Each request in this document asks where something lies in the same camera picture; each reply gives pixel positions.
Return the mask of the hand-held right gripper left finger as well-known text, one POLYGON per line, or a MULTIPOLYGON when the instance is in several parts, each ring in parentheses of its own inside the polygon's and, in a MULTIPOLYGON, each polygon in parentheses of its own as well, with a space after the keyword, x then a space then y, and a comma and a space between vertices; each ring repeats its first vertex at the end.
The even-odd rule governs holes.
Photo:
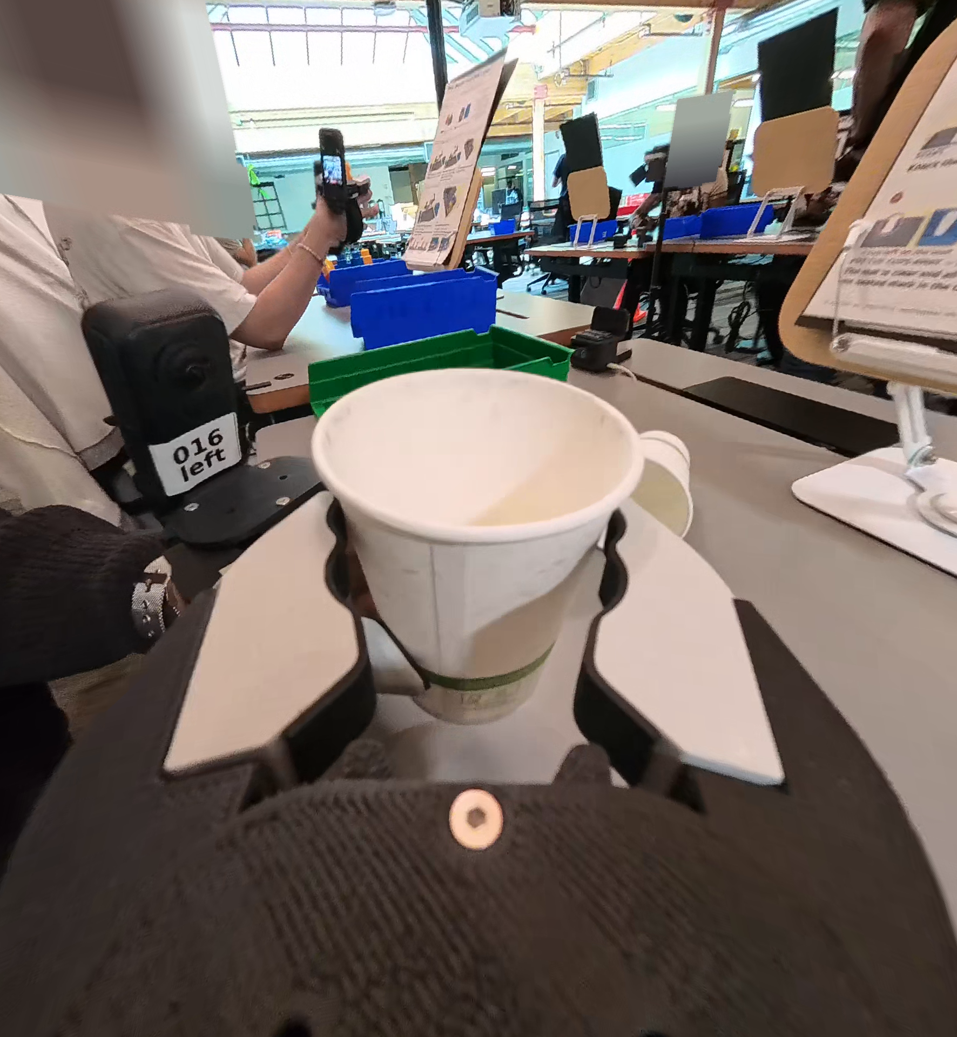
POLYGON ((344 562, 342 513, 318 491, 221 577, 168 777, 250 763, 273 782, 315 782, 365 732, 377 692, 344 562))

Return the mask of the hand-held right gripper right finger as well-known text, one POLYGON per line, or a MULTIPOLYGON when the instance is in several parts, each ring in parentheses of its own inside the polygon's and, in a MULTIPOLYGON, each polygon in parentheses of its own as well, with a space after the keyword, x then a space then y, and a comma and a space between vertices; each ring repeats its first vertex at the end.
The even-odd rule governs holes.
POLYGON ((785 774, 736 601, 685 539, 632 500, 606 529, 600 611, 573 713, 628 785, 655 757, 750 785, 785 774))

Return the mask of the green plastic bin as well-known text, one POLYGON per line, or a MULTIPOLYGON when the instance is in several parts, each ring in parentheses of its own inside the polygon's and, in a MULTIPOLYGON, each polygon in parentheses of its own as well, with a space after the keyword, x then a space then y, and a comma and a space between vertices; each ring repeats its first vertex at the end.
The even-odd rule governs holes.
POLYGON ((547 339, 492 326, 366 349, 308 368, 309 407, 320 418, 353 391, 400 374, 477 368, 515 370, 564 381, 573 351, 547 339))

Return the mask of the another person's forearm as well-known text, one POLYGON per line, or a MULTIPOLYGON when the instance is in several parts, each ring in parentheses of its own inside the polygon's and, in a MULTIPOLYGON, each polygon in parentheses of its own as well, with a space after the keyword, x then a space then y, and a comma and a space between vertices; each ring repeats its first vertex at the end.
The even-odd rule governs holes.
POLYGON ((264 264, 246 272, 242 283, 254 304, 228 337, 251 348, 283 349, 316 291, 323 259, 323 252, 298 239, 264 264))

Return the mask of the person's left forearm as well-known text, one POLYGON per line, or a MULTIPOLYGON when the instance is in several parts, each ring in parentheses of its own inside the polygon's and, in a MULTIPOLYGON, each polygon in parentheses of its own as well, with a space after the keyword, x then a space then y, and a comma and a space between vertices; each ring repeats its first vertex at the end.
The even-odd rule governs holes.
POLYGON ((162 556, 161 536, 74 507, 0 508, 0 690, 146 651, 154 636, 134 593, 162 556))

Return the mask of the wooden desk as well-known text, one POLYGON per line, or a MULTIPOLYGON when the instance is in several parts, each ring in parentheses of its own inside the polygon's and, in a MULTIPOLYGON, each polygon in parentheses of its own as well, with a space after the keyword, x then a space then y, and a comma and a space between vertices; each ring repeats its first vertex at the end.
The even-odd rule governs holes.
POLYGON ((580 282, 590 277, 622 278, 630 267, 648 261, 670 258, 665 288, 652 281, 651 292, 666 295, 668 306, 679 310, 673 298, 673 287, 679 279, 695 284, 695 303, 689 334, 683 337, 682 326, 673 330, 664 317, 648 318, 644 335, 672 344, 685 344, 692 351, 703 352, 709 340, 709 331, 716 304, 716 293, 725 282, 754 283, 760 280, 783 280, 786 267, 777 267, 778 259, 804 260, 811 252, 814 241, 796 237, 781 240, 755 235, 752 239, 677 239, 668 240, 662 248, 656 246, 627 246, 616 248, 611 241, 594 245, 572 246, 554 244, 529 248, 528 257, 545 272, 569 282, 569 299, 578 302, 580 282))

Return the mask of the white board stand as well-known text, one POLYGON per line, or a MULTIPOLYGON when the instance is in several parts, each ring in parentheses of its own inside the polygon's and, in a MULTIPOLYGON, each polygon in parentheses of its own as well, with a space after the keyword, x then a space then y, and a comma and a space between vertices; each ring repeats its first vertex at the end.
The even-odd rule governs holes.
POLYGON ((889 376, 899 446, 867 452, 797 480, 804 505, 957 578, 957 461, 942 459, 926 419, 925 391, 957 398, 957 354, 841 332, 837 360, 889 376))

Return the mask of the large blue plastic bin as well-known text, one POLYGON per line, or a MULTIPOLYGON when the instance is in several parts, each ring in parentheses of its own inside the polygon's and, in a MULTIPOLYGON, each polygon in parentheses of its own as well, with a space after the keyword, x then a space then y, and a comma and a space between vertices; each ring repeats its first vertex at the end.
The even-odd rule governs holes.
POLYGON ((351 334, 365 351, 461 331, 484 334, 496 320, 497 274, 485 267, 361 282, 350 295, 351 334))

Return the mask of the black charging hub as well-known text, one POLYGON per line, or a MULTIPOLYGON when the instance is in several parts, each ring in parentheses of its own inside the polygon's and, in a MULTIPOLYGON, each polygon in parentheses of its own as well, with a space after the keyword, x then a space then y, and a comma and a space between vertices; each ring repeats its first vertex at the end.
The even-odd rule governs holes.
POLYGON ((632 356, 628 345, 632 320, 626 309, 595 307, 590 327, 571 340, 571 366, 588 373, 606 373, 632 356))

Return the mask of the printed instruction board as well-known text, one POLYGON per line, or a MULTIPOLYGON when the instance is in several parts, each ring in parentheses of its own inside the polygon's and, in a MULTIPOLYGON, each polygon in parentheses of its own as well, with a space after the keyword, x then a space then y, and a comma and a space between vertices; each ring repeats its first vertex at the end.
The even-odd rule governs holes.
POLYGON ((483 179, 480 155, 516 64, 502 50, 448 83, 404 252, 410 270, 434 273, 459 267, 483 179))
POLYGON ((957 19, 901 86, 779 318, 801 360, 889 382, 831 352, 832 270, 860 218, 871 229, 844 270, 841 331, 957 354, 957 19))

